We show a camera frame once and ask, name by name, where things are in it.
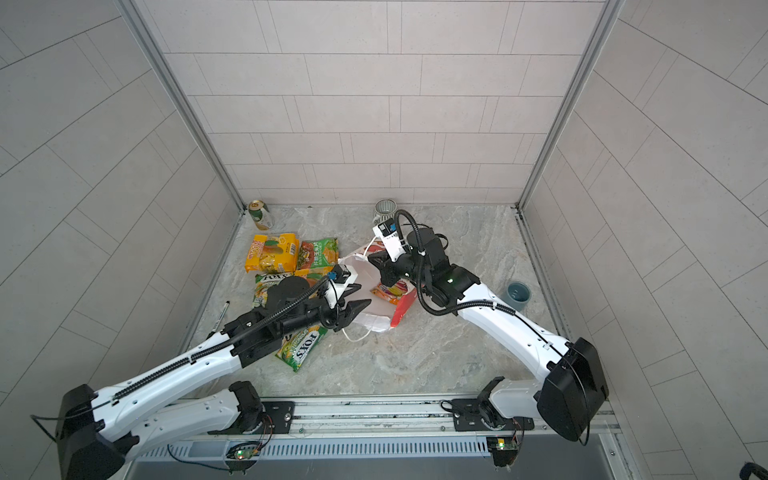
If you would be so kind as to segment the white red printed paper bag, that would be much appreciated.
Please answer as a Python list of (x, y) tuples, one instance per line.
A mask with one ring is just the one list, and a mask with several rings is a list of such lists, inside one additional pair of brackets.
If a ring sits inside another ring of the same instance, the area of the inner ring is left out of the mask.
[(408, 284), (408, 293), (401, 299), (398, 305), (392, 305), (387, 301), (379, 299), (370, 292), (372, 288), (381, 282), (379, 271), (368, 262), (367, 257), (369, 254), (384, 250), (383, 244), (373, 239), (369, 245), (359, 247), (339, 260), (339, 264), (355, 268), (358, 274), (357, 282), (362, 285), (358, 292), (348, 296), (347, 299), (372, 300), (369, 307), (360, 313), (353, 323), (365, 327), (373, 333), (382, 333), (397, 327), (416, 301), (415, 288), (405, 280), (400, 281)]

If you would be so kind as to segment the green red snack bag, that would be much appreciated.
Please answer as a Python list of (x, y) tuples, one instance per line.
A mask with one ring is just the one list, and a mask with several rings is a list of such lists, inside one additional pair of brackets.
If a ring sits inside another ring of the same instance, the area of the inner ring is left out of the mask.
[(332, 267), (338, 262), (339, 249), (337, 238), (305, 240), (300, 244), (297, 269), (311, 270)]

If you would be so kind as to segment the green yellow Fox's candy bag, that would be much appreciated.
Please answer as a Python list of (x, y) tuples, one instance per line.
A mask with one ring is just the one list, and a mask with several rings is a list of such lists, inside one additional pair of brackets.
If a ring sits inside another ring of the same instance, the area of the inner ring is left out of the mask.
[(299, 330), (283, 338), (275, 357), (298, 372), (315, 345), (326, 335), (328, 329), (315, 325)]

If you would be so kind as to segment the yellow orange snack bag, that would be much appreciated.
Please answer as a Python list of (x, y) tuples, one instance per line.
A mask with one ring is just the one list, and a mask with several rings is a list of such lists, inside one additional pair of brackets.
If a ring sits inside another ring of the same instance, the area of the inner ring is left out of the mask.
[(294, 272), (298, 264), (299, 241), (295, 234), (255, 235), (244, 268), (256, 274)]

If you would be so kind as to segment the green rainbow snack bag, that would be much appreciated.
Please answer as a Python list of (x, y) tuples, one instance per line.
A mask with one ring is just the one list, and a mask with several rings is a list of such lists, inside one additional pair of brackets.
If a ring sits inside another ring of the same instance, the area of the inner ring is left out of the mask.
[(252, 306), (264, 307), (268, 299), (268, 290), (278, 285), (282, 280), (290, 278), (292, 273), (276, 273), (257, 275), (255, 277), (255, 288), (253, 293)]

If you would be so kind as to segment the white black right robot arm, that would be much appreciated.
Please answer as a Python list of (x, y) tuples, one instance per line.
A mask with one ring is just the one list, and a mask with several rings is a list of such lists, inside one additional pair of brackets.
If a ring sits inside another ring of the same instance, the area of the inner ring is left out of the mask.
[(480, 278), (453, 262), (442, 235), (403, 209), (373, 228), (384, 248), (367, 260), (392, 286), (408, 281), (434, 317), (457, 316), (479, 327), (517, 357), (538, 385), (532, 399), (540, 418), (566, 440), (587, 444), (591, 423), (609, 397), (598, 350), (528, 319)]

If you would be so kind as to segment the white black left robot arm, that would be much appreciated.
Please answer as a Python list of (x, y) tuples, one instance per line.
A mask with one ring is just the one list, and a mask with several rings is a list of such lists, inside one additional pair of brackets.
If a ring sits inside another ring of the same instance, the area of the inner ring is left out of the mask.
[(255, 387), (237, 381), (197, 401), (183, 396), (274, 353), (283, 339), (320, 325), (338, 332), (371, 299), (353, 299), (360, 284), (290, 276), (269, 288), (267, 302), (227, 323), (189, 351), (130, 380), (94, 390), (83, 384), (61, 402), (54, 439), (64, 479), (107, 479), (127, 461), (203, 433), (250, 434), (271, 428)]

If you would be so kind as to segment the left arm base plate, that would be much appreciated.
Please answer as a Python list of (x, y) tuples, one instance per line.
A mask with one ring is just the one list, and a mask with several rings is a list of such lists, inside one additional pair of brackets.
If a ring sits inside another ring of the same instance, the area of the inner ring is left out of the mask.
[(267, 401), (258, 406), (246, 406), (230, 428), (236, 434), (287, 434), (296, 404), (292, 401)]

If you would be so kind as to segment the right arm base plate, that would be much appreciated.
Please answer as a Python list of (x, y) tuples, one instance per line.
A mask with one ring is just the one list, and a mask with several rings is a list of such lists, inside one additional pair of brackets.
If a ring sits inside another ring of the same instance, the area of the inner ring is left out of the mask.
[(535, 429), (532, 418), (502, 417), (489, 401), (469, 398), (441, 400), (440, 407), (452, 416), (458, 432), (518, 432)]

